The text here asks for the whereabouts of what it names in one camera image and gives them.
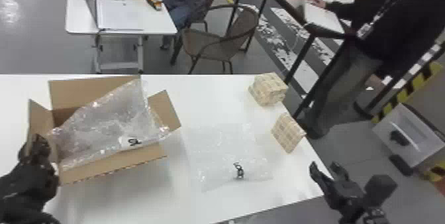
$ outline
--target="gray pants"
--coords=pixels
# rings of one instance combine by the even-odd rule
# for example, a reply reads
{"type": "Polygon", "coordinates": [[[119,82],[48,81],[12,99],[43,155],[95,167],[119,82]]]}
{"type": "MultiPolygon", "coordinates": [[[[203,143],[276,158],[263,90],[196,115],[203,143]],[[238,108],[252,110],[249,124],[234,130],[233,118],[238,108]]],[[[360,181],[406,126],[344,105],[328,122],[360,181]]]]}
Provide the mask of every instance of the gray pants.
{"type": "Polygon", "coordinates": [[[337,63],[321,81],[311,109],[305,111],[304,124],[318,135],[325,135],[339,117],[365,89],[366,80],[382,61],[373,60],[354,45],[347,46],[337,63]]]}

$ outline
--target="table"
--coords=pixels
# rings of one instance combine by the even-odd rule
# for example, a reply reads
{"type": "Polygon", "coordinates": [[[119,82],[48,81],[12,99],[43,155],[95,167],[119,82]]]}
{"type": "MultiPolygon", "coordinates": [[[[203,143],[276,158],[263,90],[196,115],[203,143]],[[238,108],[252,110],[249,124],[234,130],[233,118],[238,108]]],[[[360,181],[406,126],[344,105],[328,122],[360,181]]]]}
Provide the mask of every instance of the table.
{"type": "MultiPolygon", "coordinates": [[[[7,97],[0,99],[0,111],[7,116],[0,125],[4,136],[0,174],[9,172],[17,163],[17,151],[26,138],[28,99],[50,107],[48,80],[90,77],[93,76],[0,75],[0,87],[8,92],[7,97]]],[[[309,176],[309,164],[315,161],[328,174],[326,167],[307,139],[291,154],[285,153],[273,139],[270,129],[286,108],[282,103],[258,106],[247,91],[254,76],[144,75],[142,79],[148,93],[168,91],[182,128],[250,121],[256,138],[268,143],[273,179],[232,182],[201,192],[191,183],[185,139],[179,129],[162,143],[167,158],[60,188],[45,211],[61,223],[209,224],[322,196],[309,176]]]]}
{"type": "Polygon", "coordinates": [[[70,34],[86,34],[91,35],[94,40],[94,48],[96,48],[96,55],[94,57],[95,71],[101,73],[102,69],[117,69],[117,68],[138,68],[139,72],[143,71],[144,54],[143,54],[143,40],[145,36],[149,35],[173,35],[177,30],[168,13],[165,5],[162,5],[162,10],[157,11],[146,0],[126,0],[138,5],[140,8],[141,18],[146,19],[140,26],[142,30],[107,30],[101,31],[99,29],[89,12],[89,9],[84,0],[66,0],[66,18],[65,29],[70,34]],[[101,36],[137,36],[138,44],[135,46],[135,51],[138,54],[138,62],[118,62],[118,63],[101,63],[101,53],[103,46],[101,44],[101,36]]]}

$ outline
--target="black jacket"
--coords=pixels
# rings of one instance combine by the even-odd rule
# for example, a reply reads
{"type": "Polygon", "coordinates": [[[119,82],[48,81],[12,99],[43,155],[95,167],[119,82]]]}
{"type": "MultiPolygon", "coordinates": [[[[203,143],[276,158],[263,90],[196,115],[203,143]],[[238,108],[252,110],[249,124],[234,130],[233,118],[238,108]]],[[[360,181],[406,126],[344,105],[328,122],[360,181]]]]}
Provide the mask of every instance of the black jacket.
{"type": "MultiPolygon", "coordinates": [[[[385,0],[355,0],[351,4],[328,3],[326,9],[352,21],[358,30],[370,23],[385,0]]],[[[366,40],[354,42],[371,58],[383,60],[377,74],[406,72],[434,44],[445,27],[445,0],[401,0],[374,25],[366,40]]]]}

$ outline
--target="hand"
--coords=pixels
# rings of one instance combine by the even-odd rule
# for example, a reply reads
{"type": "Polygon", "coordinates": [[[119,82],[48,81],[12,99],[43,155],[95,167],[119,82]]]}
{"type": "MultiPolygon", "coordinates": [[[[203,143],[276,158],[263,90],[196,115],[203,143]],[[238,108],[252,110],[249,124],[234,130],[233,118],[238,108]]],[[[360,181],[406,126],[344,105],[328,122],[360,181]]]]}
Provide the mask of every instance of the hand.
{"type": "Polygon", "coordinates": [[[322,9],[326,8],[326,2],[323,0],[308,0],[308,1],[311,1],[312,5],[320,7],[322,9]]]}

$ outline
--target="open cardboard box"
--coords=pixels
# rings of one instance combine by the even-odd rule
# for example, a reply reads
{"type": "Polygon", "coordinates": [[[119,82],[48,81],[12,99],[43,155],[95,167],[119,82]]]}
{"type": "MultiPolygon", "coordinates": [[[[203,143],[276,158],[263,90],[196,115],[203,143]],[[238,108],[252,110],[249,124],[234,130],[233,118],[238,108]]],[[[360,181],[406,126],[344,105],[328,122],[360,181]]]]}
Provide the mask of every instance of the open cardboard box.
{"type": "MultiPolygon", "coordinates": [[[[79,107],[99,99],[119,86],[138,78],[140,78],[140,76],[49,81],[52,110],[47,110],[43,106],[30,100],[28,136],[32,137],[33,134],[40,134],[46,137],[49,130],[64,123],[79,107]]],[[[163,124],[170,128],[170,131],[181,127],[181,123],[168,97],[167,91],[164,90],[150,96],[148,102],[151,108],[157,112],[163,124]]],[[[29,150],[30,142],[30,139],[28,139],[25,152],[29,150]]],[[[58,164],[59,160],[56,145],[50,142],[50,146],[52,149],[50,161],[58,164]]],[[[118,152],[112,156],[72,168],[65,172],[59,170],[60,185],[72,184],[97,176],[104,176],[126,168],[134,168],[135,166],[165,156],[166,154],[159,143],[143,146],[134,150],[118,152]]]]}

